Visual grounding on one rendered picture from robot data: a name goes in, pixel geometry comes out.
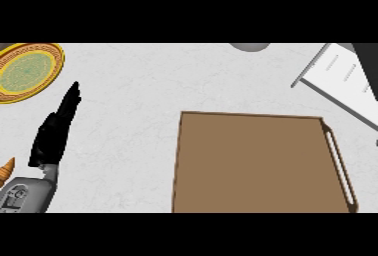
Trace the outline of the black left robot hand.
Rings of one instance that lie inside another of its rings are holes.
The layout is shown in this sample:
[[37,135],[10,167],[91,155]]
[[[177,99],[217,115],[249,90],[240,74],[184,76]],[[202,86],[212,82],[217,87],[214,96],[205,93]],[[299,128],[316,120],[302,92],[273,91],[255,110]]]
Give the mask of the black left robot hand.
[[81,101],[78,86],[78,82],[74,82],[62,98],[57,111],[48,114],[38,128],[31,148],[29,167],[40,167],[44,164],[59,164],[60,162],[69,126]]

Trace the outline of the brown wooden tray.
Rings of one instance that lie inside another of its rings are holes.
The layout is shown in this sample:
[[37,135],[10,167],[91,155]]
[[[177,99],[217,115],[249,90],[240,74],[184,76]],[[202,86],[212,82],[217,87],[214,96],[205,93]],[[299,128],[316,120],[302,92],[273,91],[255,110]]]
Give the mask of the brown wooden tray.
[[171,211],[354,213],[357,200],[323,119],[184,112]]

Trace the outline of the yellow green patterned plate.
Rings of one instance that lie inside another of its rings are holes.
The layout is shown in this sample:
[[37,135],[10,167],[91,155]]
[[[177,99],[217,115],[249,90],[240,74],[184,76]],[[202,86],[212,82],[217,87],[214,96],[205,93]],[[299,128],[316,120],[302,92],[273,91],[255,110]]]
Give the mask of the yellow green patterned plate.
[[0,104],[37,95],[54,81],[65,62],[57,43],[13,43],[0,50]]

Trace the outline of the grey round object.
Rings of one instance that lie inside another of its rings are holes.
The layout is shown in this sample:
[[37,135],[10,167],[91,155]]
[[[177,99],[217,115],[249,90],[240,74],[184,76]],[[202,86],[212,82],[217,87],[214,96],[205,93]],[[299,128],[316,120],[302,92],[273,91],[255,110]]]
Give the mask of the grey round object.
[[258,52],[267,48],[268,43],[232,43],[232,46],[243,52]]

